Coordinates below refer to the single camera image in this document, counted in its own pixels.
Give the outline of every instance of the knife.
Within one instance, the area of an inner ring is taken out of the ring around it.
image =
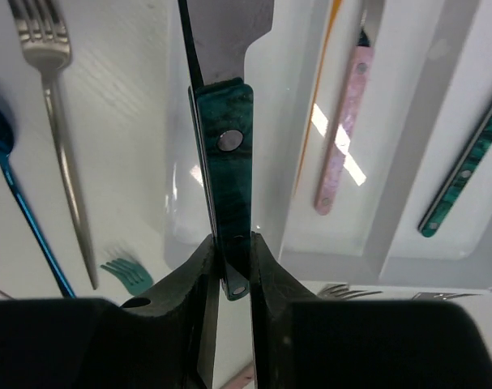
[[[249,292],[253,90],[247,48],[271,30],[274,0],[178,0],[190,107],[222,284]]]
[[[435,196],[433,203],[422,218],[418,231],[423,237],[432,237],[439,230],[447,214],[462,190],[474,175],[476,168],[492,144],[492,105],[474,131],[451,169],[449,176]]]
[[[365,0],[363,2],[360,22],[361,33],[350,59],[347,82],[338,110],[339,117],[336,119],[338,126],[327,145],[327,153],[314,201],[314,209],[322,216],[330,212],[336,197],[343,165],[348,154],[349,140],[352,138],[357,112],[361,105],[374,58],[374,44],[378,28],[374,28],[373,33],[370,32],[369,38],[365,31],[365,21],[368,17],[376,19],[378,26],[383,15],[383,9],[384,1],[367,2]]]

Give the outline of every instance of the blue spoon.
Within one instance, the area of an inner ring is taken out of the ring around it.
[[[36,223],[35,216],[33,216],[31,210],[29,209],[26,200],[24,200],[22,194],[20,193],[19,187],[15,182],[14,175],[11,172],[8,158],[10,156],[11,150],[13,150],[14,144],[15,138],[13,136],[13,131],[11,130],[8,121],[0,111],[0,166],[2,174],[4,174],[4,178],[6,179],[6,182],[10,187],[11,193],[15,197],[15,200],[17,201],[17,204],[24,214],[24,217],[26,217],[26,221],[28,222],[29,227],[33,231],[33,235],[35,235],[35,238],[38,241],[42,252],[44,253],[45,260],[48,262],[54,279],[57,281],[60,292],[62,292],[62,295],[64,297],[75,297],[73,289],[69,285],[69,282],[67,282],[66,276],[58,266],[58,262],[51,252],[51,249],[49,248],[47,242],[45,241],[44,234],[41,232],[41,229]]]

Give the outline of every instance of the teal fork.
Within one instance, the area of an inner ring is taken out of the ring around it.
[[[153,284],[148,271],[136,261],[118,258],[109,261],[101,268],[118,278],[132,296],[138,296]]]

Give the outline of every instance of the teal marbled handle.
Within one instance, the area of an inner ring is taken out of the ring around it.
[[[418,230],[424,237],[432,237],[451,210],[460,193],[474,174],[492,144],[492,108],[462,152],[455,167],[435,196]]]
[[[192,113],[199,130],[212,232],[224,262],[223,287],[229,300],[237,300],[249,292],[253,90],[241,79],[202,88],[195,93]],[[238,131],[242,141],[233,150],[223,151],[220,141],[231,130]]]

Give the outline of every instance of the pink handle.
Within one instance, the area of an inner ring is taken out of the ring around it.
[[[332,134],[327,147],[327,156],[314,203],[314,208],[320,215],[327,215],[332,209],[344,160],[348,154],[349,142],[345,144],[342,140],[349,141],[352,138],[357,111],[368,81],[373,57],[374,49],[371,47],[357,46],[353,52],[349,68],[349,82],[340,105],[339,125],[336,132]]]

